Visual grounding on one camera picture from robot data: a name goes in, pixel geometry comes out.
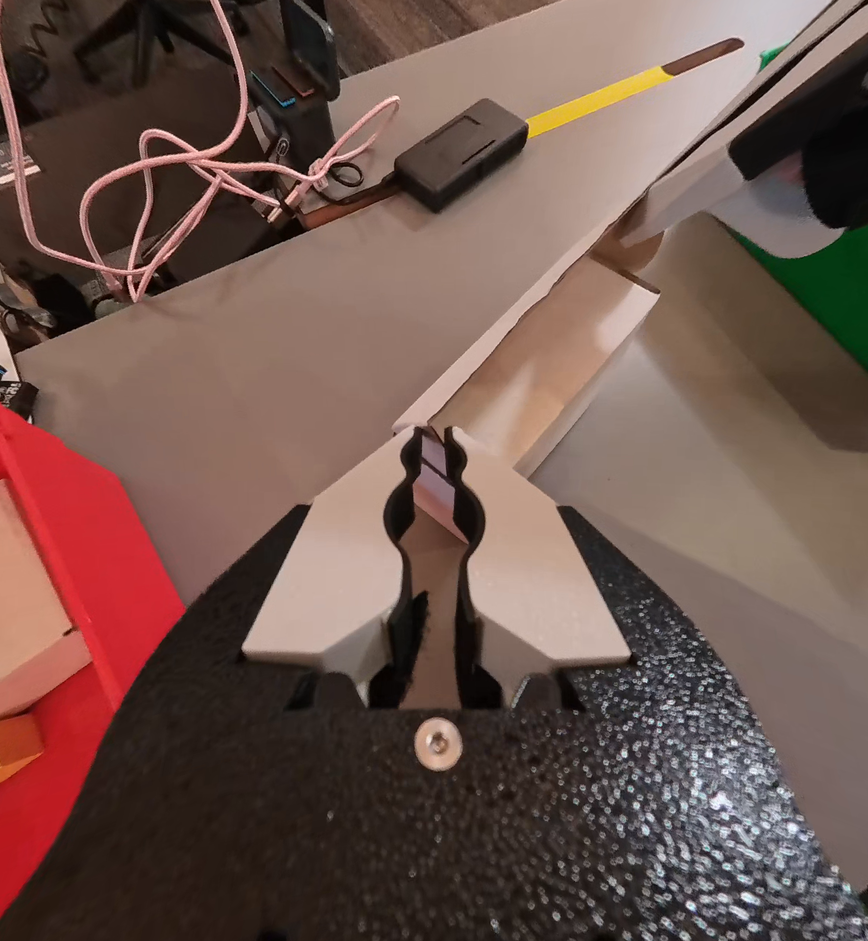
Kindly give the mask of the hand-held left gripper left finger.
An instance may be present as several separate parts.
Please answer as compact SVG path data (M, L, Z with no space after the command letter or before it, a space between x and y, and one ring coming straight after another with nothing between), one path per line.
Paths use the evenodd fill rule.
M313 499L242 644L246 659L404 697L424 630L401 544L423 437L418 427L396 434Z

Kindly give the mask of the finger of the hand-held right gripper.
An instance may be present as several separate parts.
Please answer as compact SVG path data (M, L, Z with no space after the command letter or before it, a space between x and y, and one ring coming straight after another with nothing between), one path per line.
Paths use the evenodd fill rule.
M868 226L868 2L836 2L621 223L625 246L705 212L778 258Z
M828 6L751 81L651 193L733 193L839 113L834 85L868 37L868 2Z

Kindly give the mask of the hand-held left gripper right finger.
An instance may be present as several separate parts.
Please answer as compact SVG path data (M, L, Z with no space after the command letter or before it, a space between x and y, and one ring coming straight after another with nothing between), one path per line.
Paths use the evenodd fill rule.
M631 651L559 506L458 427L444 434L466 540L455 619L461 697L516 697L531 676L628 665Z

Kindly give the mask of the white cardboard mailer box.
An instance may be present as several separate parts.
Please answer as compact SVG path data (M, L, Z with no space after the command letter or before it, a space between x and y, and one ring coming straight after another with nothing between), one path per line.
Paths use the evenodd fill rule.
M524 476L564 438L659 295L600 242L704 125L599 112L422 215L417 306L440 347L438 359L422 348L430 377L393 432L424 432L414 499L448 531L459 533L444 431L460 427Z
M12 489L0 480L0 718L27 710L90 662Z

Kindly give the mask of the green plastic bin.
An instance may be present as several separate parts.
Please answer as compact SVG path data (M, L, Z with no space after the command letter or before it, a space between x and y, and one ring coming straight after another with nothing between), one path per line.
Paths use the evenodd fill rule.
M746 182L760 222L724 225L868 372L868 226L830 229L814 217L799 153Z

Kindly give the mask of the red plastic bin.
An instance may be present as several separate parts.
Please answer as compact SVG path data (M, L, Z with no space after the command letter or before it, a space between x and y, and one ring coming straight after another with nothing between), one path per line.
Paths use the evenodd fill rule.
M44 751L0 783L0 918L64 826L123 696L185 610L117 477L0 404L13 486L92 662L32 707Z

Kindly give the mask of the black power adapter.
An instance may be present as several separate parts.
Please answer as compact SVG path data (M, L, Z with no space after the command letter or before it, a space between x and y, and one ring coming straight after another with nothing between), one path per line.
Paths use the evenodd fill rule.
M394 160L400 188L439 213L522 152L527 121L480 99Z

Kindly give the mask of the black phone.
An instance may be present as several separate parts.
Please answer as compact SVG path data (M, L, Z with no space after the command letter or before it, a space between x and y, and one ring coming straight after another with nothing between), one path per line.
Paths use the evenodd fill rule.
M289 53L327 101L341 90L337 42L325 1L280 1Z

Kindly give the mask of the black office chair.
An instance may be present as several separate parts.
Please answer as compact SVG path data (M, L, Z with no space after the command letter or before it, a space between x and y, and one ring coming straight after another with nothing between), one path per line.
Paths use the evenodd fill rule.
M227 40L211 2L115 2L111 14L73 47L85 84L143 88L151 80L207 68L232 69ZM272 2L219 5L247 65L263 65L286 52L279 10Z

